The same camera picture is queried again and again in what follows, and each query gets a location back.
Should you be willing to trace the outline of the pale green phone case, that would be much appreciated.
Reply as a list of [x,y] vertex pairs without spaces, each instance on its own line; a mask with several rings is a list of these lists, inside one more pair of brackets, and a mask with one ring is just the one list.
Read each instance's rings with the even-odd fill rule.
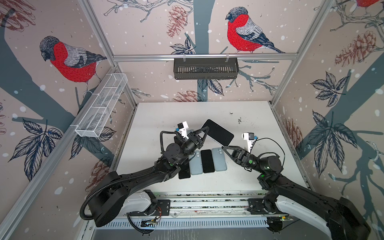
[[203,173],[201,152],[194,151],[194,153],[189,156],[189,160],[190,174],[192,176],[201,175]]

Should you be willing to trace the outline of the phone with black screen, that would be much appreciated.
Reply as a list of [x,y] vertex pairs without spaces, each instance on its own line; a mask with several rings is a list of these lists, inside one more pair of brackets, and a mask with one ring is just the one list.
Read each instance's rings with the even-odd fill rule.
[[180,180],[182,179],[189,179],[191,177],[190,169],[181,169],[178,173],[178,177]]

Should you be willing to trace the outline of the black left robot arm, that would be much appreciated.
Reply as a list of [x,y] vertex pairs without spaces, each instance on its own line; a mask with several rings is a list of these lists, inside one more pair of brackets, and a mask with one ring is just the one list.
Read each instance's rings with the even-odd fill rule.
[[150,168],[118,175],[116,171],[108,173],[89,193],[80,208],[80,218],[93,220],[97,227],[102,227],[115,219],[125,200],[132,194],[150,185],[162,183],[174,178],[181,166],[188,163],[189,157],[205,143],[209,127],[190,132],[179,143],[171,143],[164,148],[163,135],[175,135],[178,140],[182,135],[177,132],[161,131],[161,156]]

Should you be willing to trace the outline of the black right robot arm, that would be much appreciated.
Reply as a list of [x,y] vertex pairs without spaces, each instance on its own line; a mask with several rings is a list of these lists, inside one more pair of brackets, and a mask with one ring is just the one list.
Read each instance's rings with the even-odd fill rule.
[[348,199],[338,200],[305,188],[282,174],[283,164],[276,153],[267,152],[258,156],[238,147],[223,147],[223,151],[237,165],[247,171],[259,172],[259,184],[267,191],[257,212],[278,212],[294,216],[332,240],[366,240],[371,227]]

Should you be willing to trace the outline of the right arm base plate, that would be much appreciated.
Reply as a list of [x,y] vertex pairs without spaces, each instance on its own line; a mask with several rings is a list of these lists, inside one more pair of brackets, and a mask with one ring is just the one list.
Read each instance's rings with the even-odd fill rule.
[[247,211],[252,215],[286,215],[286,213],[281,212],[277,208],[276,203],[271,202],[270,200],[265,200],[264,198],[251,198],[247,201]]

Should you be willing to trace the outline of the black wall basket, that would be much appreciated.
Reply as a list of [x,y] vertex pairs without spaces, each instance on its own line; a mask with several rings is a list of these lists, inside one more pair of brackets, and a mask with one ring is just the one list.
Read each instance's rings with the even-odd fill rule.
[[174,59],[176,80],[230,80],[239,73],[237,58]]

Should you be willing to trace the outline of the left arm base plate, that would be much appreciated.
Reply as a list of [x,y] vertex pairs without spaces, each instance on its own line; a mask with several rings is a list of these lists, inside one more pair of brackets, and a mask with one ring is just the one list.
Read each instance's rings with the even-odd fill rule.
[[169,216],[171,208],[170,200],[158,200],[152,203],[144,212],[130,212],[130,217]]

